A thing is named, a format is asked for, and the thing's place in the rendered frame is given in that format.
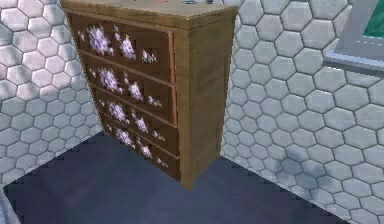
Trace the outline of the brown wooden chest of drawers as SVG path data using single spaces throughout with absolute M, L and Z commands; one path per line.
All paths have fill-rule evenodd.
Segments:
M 61 0 L 106 134 L 190 189 L 220 154 L 237 9 Z

